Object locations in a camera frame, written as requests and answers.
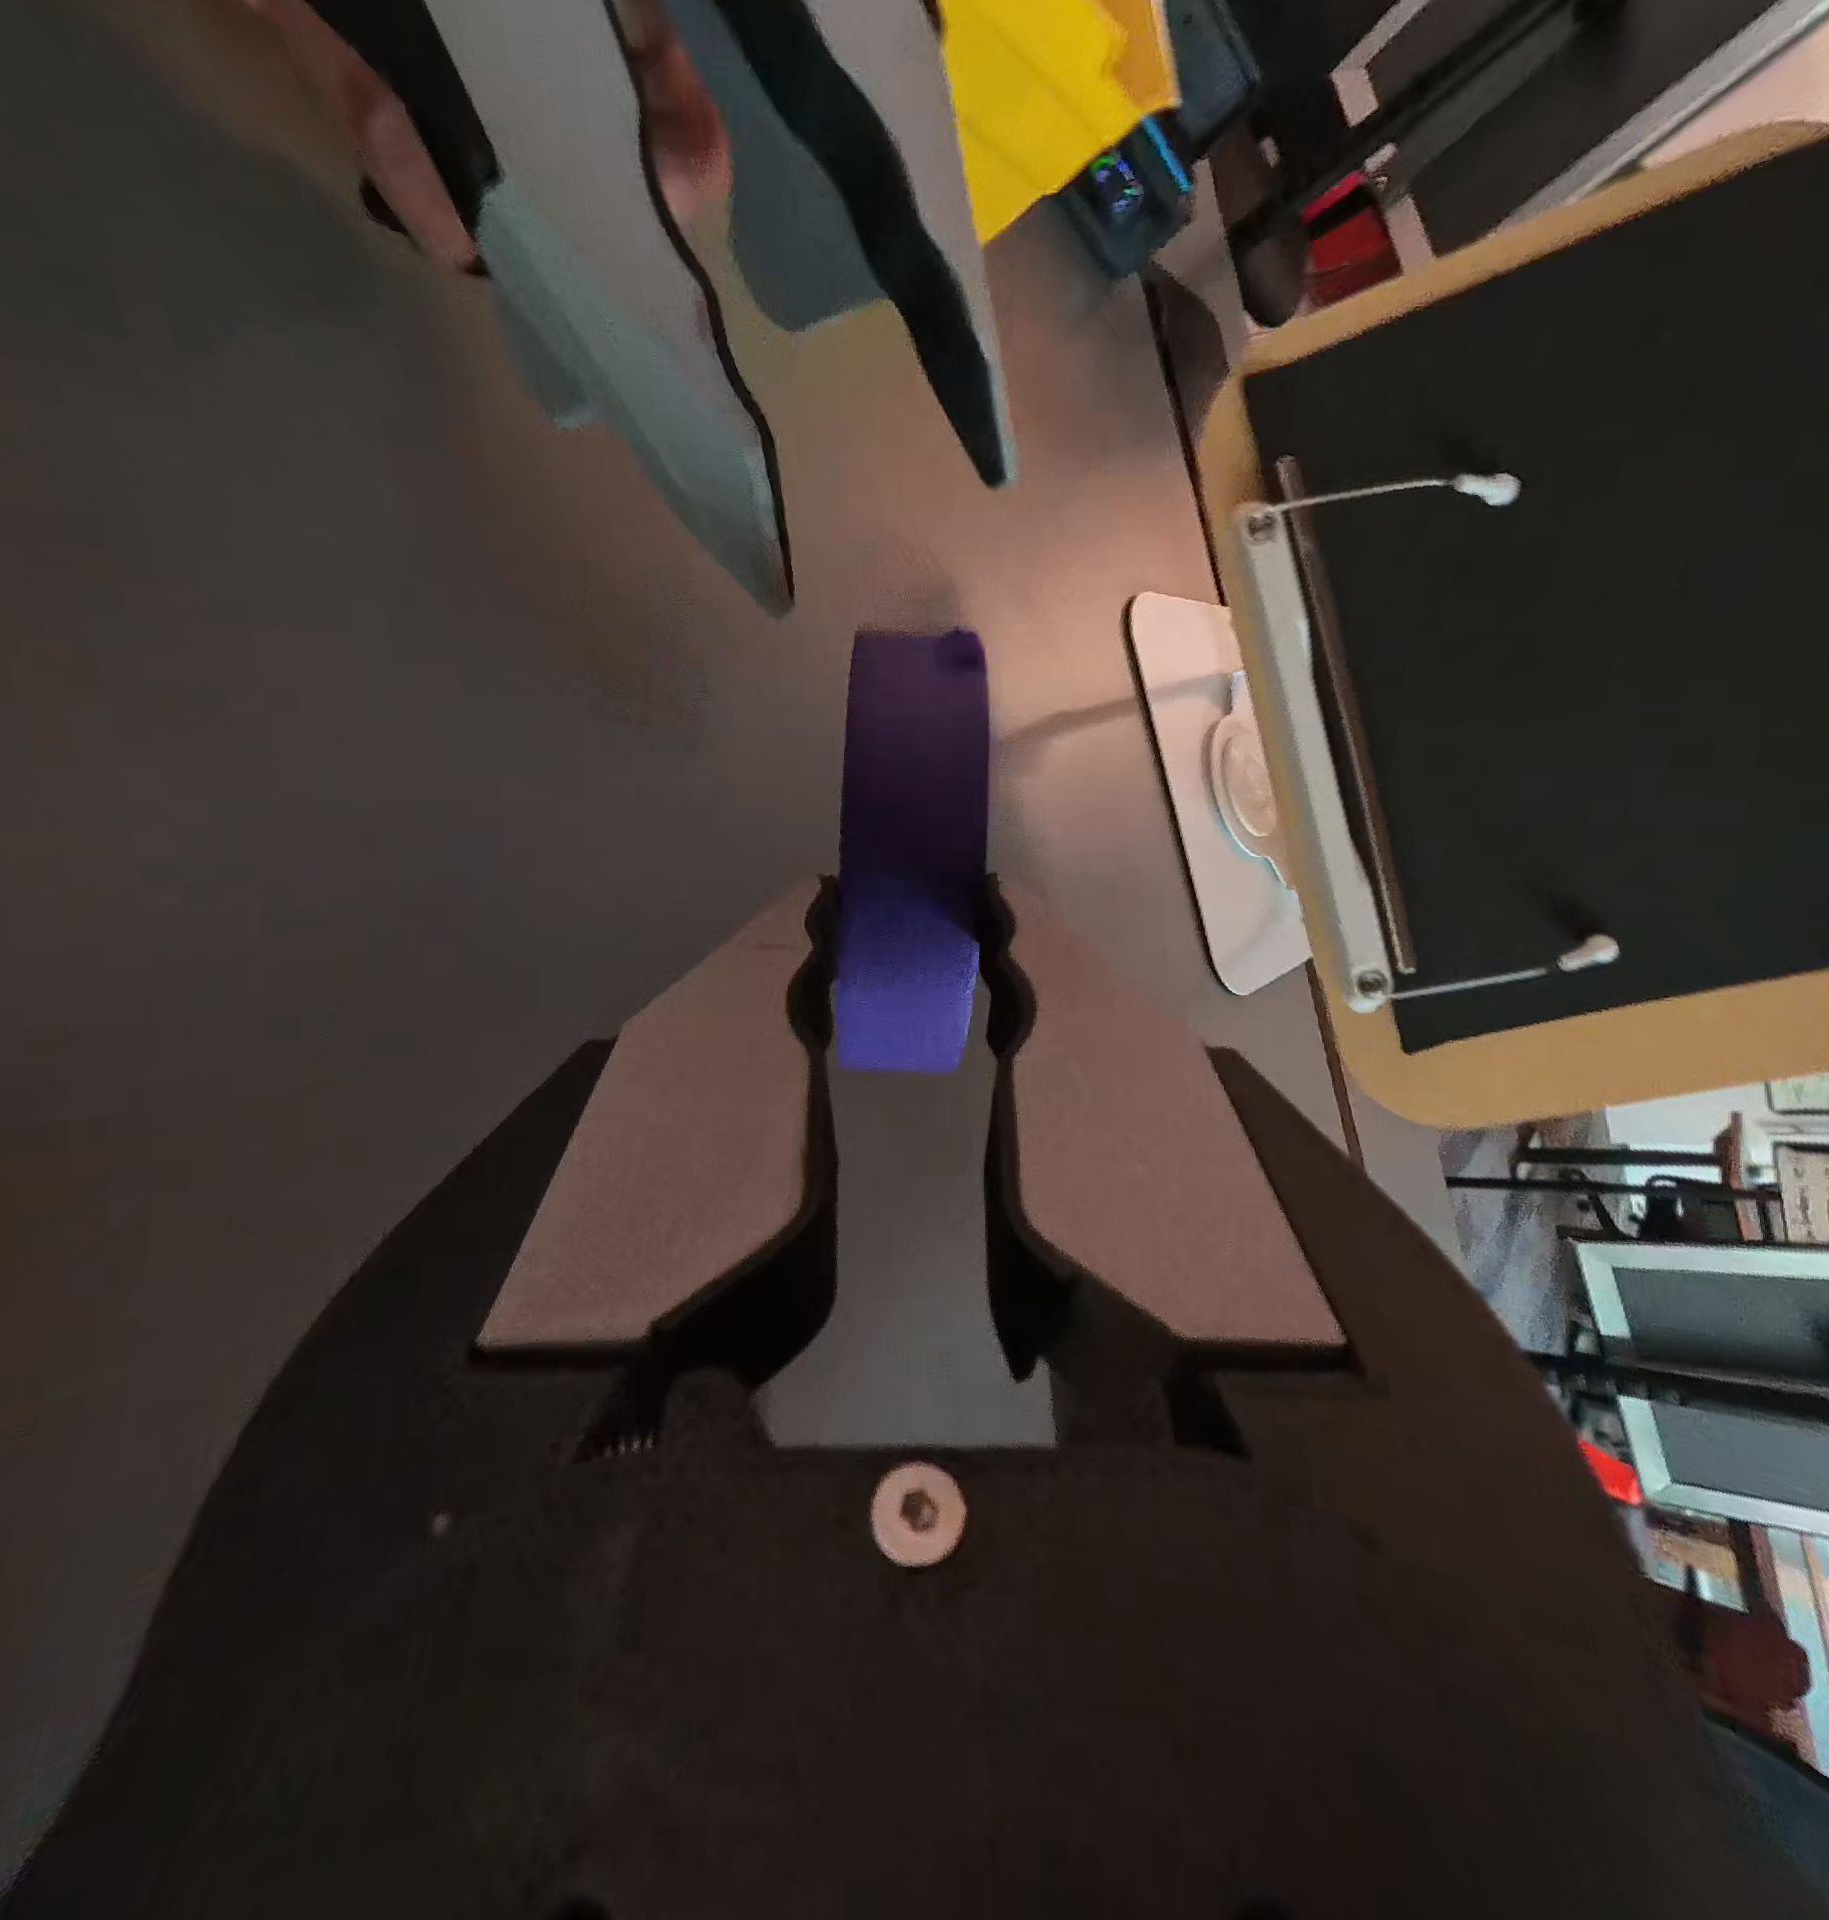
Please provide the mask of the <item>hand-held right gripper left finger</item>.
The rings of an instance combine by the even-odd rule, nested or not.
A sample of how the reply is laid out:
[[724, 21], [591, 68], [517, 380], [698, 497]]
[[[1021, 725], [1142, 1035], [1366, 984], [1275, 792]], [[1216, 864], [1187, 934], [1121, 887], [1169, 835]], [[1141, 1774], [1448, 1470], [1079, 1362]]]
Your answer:
[[838, 1294], [830, 927], [805, 881], [617, 1037], [488, 1308], [492, 1362], [792, 1365]]

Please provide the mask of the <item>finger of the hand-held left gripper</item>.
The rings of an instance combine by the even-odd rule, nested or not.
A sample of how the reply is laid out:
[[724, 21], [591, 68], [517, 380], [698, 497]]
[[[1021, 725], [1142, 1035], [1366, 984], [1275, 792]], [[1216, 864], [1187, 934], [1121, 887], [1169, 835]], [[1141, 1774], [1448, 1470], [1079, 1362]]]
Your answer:
[[557, 421], [604, 425], [768, 615], [796, 603], [774, 433], [668, 217], [609, 3], [430, 3], [495, 147], [477, 247]]
[[805, 334], [892, 308], [986, 489], [1019, 480], [933, 3], [663, 3], [732, 158], [733, 267]]

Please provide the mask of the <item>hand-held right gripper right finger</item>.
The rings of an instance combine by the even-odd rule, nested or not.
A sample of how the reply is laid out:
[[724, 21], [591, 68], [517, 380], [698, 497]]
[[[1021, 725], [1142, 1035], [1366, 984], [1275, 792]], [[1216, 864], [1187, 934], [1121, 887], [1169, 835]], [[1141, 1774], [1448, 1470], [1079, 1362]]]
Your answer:
[[979, 938], [986, 1294], [1012, 1377], [1345, 1365], [1347, 1333], [1211, 1050], [1019, 887], [984, 885]]

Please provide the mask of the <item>yellow plastic bin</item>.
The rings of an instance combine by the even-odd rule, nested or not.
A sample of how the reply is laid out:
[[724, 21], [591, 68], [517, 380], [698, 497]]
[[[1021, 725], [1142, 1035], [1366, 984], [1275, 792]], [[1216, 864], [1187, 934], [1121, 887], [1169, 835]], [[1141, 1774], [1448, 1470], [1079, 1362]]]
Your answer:
[[984, 247], [1180, 100], [1166, 3], [940, 3], [940, 15]]

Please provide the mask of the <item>person's left hand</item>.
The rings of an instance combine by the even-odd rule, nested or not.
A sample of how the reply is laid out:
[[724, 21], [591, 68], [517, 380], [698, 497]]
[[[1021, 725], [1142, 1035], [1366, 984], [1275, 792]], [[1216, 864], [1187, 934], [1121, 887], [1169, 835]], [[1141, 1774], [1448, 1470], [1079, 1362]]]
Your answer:
[[394, 226], [430, 262], [480, 278], [480, 250], [440, 181], [398, 97], [348, 44], [334, 44], [334, 104], [351, 132], [371, 202], [387, 209]]

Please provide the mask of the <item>small black display device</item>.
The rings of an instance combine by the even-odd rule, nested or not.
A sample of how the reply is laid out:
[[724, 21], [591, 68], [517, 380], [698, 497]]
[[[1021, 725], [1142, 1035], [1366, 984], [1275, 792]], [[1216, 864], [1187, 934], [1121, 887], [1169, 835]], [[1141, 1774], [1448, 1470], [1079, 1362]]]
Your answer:
[[1169, 112], [1138, 122], [1055, 194], [1107, 281], [1142, 276], [1190, 219], [1193, 173]]

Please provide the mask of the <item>grey aluminium-framed panel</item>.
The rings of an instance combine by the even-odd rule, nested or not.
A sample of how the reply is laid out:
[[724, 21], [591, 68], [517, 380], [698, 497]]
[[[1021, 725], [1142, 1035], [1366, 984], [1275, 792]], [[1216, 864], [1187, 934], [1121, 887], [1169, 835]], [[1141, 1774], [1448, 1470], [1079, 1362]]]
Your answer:
[[1398, 247], [1457, 251], [1643, 169], [1808, 39], [1829, 3], [1558, 3], [1408, 134], [1382, 134], [1363, 189]]
[[1596, 1359], [1655, 1510], [1829, 1542], [1829, 1246], [1573, 1238]]

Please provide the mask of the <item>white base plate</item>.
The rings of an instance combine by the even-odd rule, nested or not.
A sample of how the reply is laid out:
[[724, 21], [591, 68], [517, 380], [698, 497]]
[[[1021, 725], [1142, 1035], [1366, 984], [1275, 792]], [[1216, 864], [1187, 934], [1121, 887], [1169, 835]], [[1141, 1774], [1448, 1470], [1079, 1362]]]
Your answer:
[[1127, 651], [1211, 970], [1229, 994], [1259, 994], [1309, 959], [1309, 934], [1232, 615], [1142, 592]]

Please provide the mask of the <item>black board with wooden frame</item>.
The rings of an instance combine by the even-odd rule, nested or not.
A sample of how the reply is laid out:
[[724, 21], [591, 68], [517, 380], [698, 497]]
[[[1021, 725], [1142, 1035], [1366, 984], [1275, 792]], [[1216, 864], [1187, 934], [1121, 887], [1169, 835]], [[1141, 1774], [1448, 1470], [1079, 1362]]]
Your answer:
[[1829, 129], [1266, 332], [1200, 461], [1366, 1093], [1463, 1126], [1829, 1069]]

